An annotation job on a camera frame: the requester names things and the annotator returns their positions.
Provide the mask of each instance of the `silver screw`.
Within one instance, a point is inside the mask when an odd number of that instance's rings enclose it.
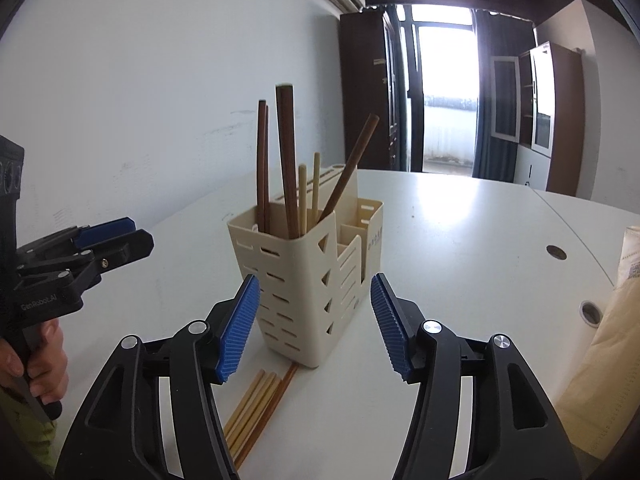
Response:
[[[189,325],[189,332],[192,334],[202,334],[207,329],[207,324],[203,321],[194,321]]]
[[[422,329],[430,334],[439,334],[440,332],[442,332],[442,325],[437,321],[430,320],[425,321],[422,324]]]
[[[120,343],[125,350],[129,350],[135,348],[138,345],[138,338],[134,335],[126,336]]]
[[[494,337],[494,344],[498,348],[509,348],[511,341],[509,341],[509,338],[505,335],[497,335]]]

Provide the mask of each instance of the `white wall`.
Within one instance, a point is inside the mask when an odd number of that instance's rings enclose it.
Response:
[[[152,226],[255,171],[257,102],[295,85],[297,154],[344,160],[326,0],[26,0],[0,41],[0,134],[26,149],[18,241]]]
[[[591,199],[640,213],[640,45],[602,10],[584,3],[598,57],[602,134]]]
[[[584,3],[584,0],[575,0],[537,26],[535,31],[538,44],[551,41],[571,50],[580,48],[584,51],[582,67],[586,114],[582,169],[576,196],[590,200],[600,151],[600,75]]]

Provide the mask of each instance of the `blue curtain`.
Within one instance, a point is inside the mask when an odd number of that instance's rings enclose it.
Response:
[[[536,47],[533,24],[525,20],[474,10],[474,32],[478,38],[480,93],[476,158],[472,176],[513,182],[518,146],[491,136],[491,58],[519,56]]]

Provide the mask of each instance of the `bamboo chopstick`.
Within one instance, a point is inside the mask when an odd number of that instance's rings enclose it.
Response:
[[[264,232],[270,232],[269,217],[269,107],[264,109]]]
[[[318,223],[318,201],[320,200],[320,153],[314,153],[314,190],[311,195],[311,222]]]
[[[268,186],[266,180],[269,177],[269,163],[266,154],[267,146],[267,101],[258,102],[258,156],[257,156],[257,198],[258,198],[258,231],[266,232],[265,220],[265,186]]]
[[[271,415],[273,415],[273,412],[278,407],[278,404],[280,403],[282,396],[287,391],[287,388],[289,387],[289,384],[293,379],[293,376],[296,374],[296,371],[298,370],[298,366],[299,366],[298,363],[292,363],[291,366],[289,367],[289,370],[287,370],[286,375],[284,376],[282,382],[277,387],[276,392],[273,394],[273,397],[271,397],[271,400],[269,401],[266,410],[264,410],[264,413],[260,417],[260,420],[258,420],[258,423],[255,425],[255,428],[252,431],[249,439],[246,441],[246,444],[242,446],[242,450],[238,454],[238,457],[234,460],[236,470],[240,469],[242,462],[244,462],[244,460],[248,457],[255,443],[258,441],[258,438],[260,438],[260,434],[264,430],[265,426],[268,424],[271,418]]]
[[[296,200],[296,139],[293,120],[293,86],[276,86],[280,161],[284,183],[284,205],[287,213],[289,240],[300,238],[298,201]]]
[[[369,118],[367,119],[367,122],[365,123],[364,128],[362,129],[360,136],[358,137],[358,140],[356,140],[353,151],[351,152],[351,155],[349,155],[349,160],[347,160],[347,164],[342,170],[340,179],[338,179],[338,183],[335,185],[334,192],[331,193],[329,201],[326,203],[326,206],[324,206],[324,211],[322,211],[318,222],[327,218],[334,211],[335,206],[338,204],[338,200],[340,200],[340,197],[344,192],[344,188],[347,187],[347,183],[349,182],[353,171],[358,167],[358,163],[362,158],[362,154],[367,148],[373,132],[376,131],[376,126],[378,126],[379,121],[380,118],[377,115],[369,115]]]
[[[244,397],[242,397],[242,399],[240,400],[240,403],[238,404],[234,412],[231,414],[231,417],[229,417],[229,420],[226,422],[225,427],[222,430],[223,433],[225,434],[225,438],[229,437],[229,433],[235,427],[236,422],[238,421],[238,418],[240,417],[240,415],[242,415],[242,412],[244,412],[244,409],[249,403],[249,400],[251,400],[255,391],[258,389],[258,385],[260,384],[260,381],[262,380],[263,377],[264,377],[264,370],[260,370],[256,374],[254,381],[249,386],[249,389],[244,394]]]
[[[233,446],[229,449],[229,453],[231,453],[231,456],[233,457],[234,460],[236,459],[236,456],[238,456],[238,454],[240,453],[241,447],[244,446],[244,444],[246,443],[247,438],[249,437],[250,433],[253,431],[256,423],[258,422],[258,419],[264,413],[264,410],[267,407],[268,403],[273,398],[273,394],[276,392],[276,389],[278,386],[280,386],[280,378],[274,377],[273,381],[271,381],[271,383],[269,384],[269,387],[265,392],[264,396],[260,400],[260,404],[258,404],[258,408],[254,411],[254,414],[251,416],[251,418],[247,422],[246,426],[244,427],[244,430],[242,430],[242,433],[240,433],[240,435],[238,436],[238,440],[236,440],[236,443],[233,444]]]
[[[254,411],[258,408],[258,404],[260,404],[260,401],[264,397],[264,394],[266,393],[267,389],[269,388],[271,382],[273,382],[273,379],[274,379],[275,376],[276,376],[275,373],[271,373],[271,374],[267,375],[266,377],[264,377],[262,379],[262,381],[260,382],[260,387],[258,388],[258,393],[254,396],[254,399],[249,404],[249,407],[242,414],[242,416],[240,417],[240,420],[236,424],[235,428],[233,428],[233,430],[229,434],[228,439],[226,440],[226,445],[228,446],[229,449],[231,449],[231,447],[238,440],[238,437],[240,436],[240,433],[242,433],[242,430],[244,430],[244,427],[249,422],[249,419],[254,414]]]
[[[300,236],[306,235],[306,164],[298,166],[298,196],[300,206],[298,207]]]

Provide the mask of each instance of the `utensil holder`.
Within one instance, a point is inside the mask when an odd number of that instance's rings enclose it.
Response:
[[[319,211],[343,166],[320,177]],[[311,204],[312,180],[306,190]],[[228,223],[240,273],[260,280],[256,319],[267,346],[309,368],[334,348],[380,271],[383,204],[358,197],[355,171],[334,212],[316,224],[307,209],[309,231],[287,239],[284,197],[270,202],[271,233],[257,230],[257,207]]]

